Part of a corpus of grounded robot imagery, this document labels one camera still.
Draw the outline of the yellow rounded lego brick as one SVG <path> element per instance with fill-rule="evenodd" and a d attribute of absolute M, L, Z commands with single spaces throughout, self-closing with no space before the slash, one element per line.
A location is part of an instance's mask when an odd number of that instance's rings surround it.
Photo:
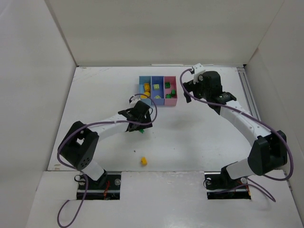
<path fill-rule="evenodd" d="M 151 96 L 150 92 L 144 92 L 143 94 L 140 95 L 141 99 L 147 99 Z"/>

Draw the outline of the yellow arch lego brick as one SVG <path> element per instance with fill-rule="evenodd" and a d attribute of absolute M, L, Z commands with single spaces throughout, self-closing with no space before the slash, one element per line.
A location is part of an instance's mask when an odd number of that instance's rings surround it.
<path fill-rule="evenodd" d="M 151 92 L 151 87 L 150 87 L 150 84 L 149 83 L 144 83 L 144 92 L 148 92 L 150 93 Z"/>

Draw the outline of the small yellow lego brick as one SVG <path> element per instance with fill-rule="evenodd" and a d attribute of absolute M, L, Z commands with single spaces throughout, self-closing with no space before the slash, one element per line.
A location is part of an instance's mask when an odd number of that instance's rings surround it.
<path fill-rule="evenodd" d="M 146 160 L 145 157 L 142 157 L 142 158 L 141 158 L 141 165 L 142 165 L 142 166 L 147 165 L 147 160 Z"/>

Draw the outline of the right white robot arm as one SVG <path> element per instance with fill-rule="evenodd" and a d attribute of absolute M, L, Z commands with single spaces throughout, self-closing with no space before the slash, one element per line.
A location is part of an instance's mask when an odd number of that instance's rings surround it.
<path fill-rule="evenodd" d="M 207 104 L 229 121 L 251 146 L 247 158 L 224 166 L 218 174 L 207 175 L 208 189 L 233 188 L 242 178 L 266 176 L 270 171 L 293 161 L 286 135 L 254 118 L 234 95 L 223 91 L 218 72 L 206 71 L 201 65 L 187 71 L 193 75 L 193 79 L 181 83 L 186 102 L 196 100 Z"/>

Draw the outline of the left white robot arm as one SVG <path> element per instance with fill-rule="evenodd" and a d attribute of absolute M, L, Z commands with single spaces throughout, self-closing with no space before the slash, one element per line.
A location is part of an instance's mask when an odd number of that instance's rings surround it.
<path fill-rule="evenodd" d="M 150 108 L 138 100 L 131 108 L 121 110 L 103 121 L 90 124 L 81 121 L 73 123 L 58 147 L 58 161 L 82 172 L 90 181 L 101 187 L 106 182 L 107 172 L 93 159 L 98 142 L 117 133 L 152 127 Z"/>

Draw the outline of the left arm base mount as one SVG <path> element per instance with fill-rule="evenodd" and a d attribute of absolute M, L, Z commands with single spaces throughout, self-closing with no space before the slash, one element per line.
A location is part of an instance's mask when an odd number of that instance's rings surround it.
<path fill-rule="evenodd" d="M 119 200 L 121 187 L 121 172 L 108 172 L 101 181 L 94 181 L 88 177 L 88 190 L 85 200 Z M 85 194 L 86 182 L 83 174 L 74 177 L 78 183 L 76 199 L 81 200 Z"/>

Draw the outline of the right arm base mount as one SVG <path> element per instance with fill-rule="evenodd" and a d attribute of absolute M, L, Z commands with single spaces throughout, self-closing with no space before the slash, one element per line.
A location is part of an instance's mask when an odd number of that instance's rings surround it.
<path fill-rule="evenodd" d="M 250 200 L 246 177 L 231 179 L 225 170 L 204 172 L 203 182 L 209 200 Z"/>

